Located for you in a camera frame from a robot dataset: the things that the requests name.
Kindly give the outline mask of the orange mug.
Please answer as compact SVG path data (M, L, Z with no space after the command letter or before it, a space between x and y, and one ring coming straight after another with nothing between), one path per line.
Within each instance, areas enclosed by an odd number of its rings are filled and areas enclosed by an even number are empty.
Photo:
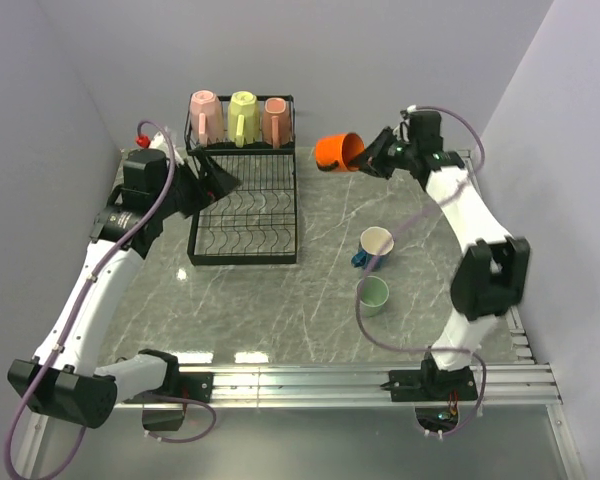
M363 153L365 145L356 133L341 133L321 138L315 145L314 158L322 172L354 172L354 159Z

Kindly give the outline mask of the yellow-green faceted mug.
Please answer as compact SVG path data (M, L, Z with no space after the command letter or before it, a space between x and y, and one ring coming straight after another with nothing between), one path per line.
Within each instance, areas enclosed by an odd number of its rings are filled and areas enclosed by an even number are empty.
M228 137L238 148L255 143L260 137L260 107L249 91L232 94L228 106Z

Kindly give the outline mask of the pale pink mug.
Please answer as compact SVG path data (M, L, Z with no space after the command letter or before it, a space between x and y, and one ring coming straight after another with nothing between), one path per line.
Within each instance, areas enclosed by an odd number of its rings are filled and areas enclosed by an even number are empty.
M222 102L210 90L192 94L189 105L191 126L198 143L204 147L224 140L224 112Z

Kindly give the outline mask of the salmon floral mug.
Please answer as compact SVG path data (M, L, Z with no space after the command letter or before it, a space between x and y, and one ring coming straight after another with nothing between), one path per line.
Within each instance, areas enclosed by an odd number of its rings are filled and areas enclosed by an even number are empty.
M273 97L265 101L261 131L263 141L274 149L292 140L291 110L285 99Z

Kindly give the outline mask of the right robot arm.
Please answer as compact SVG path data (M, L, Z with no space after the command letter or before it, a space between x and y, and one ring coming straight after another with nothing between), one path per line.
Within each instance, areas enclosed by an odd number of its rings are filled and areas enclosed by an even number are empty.
M462 251L443 332L426 349L415 379L385 386L393 395L415 401L477 398L470 363L496 320L521 302L531 255L529 242L510 234L488 209L460 154L444 149L444 112L433 106L408 107L397 128L384 128L348 163L384 179L397 169L407 171L441 210Z

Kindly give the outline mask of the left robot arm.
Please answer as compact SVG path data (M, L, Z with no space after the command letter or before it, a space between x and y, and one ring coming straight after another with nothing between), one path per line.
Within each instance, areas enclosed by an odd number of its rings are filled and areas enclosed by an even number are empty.
M165 219L188 218L241 182L205 151L199 164L171 163L158 149L133 151L122 180L97 215L79 279L52 331L29 360L12 362L7 379L34 413L96 429L115 404L148 392L169 402L181 390L178 359L144 349L99 367L98 352L121 297L161 235Z

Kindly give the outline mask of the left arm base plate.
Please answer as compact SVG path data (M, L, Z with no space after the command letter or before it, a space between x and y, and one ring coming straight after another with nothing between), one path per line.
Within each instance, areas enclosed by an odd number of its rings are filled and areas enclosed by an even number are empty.
M169 380L165 386L156 390L142 392L129 399L130 403L140 403L144 400L153 400L158 397L173 397L178 399L192 399L209 403L212 396L214 374L210 371L180 372Z

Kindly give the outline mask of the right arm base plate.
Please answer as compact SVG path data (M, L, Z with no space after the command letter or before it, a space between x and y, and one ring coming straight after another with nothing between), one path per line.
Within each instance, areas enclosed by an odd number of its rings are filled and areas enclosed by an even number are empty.
M392 402L445 402L451 399L478 399L473 373L465 368L453 372L427 373L415 370L391 370L381 385Z

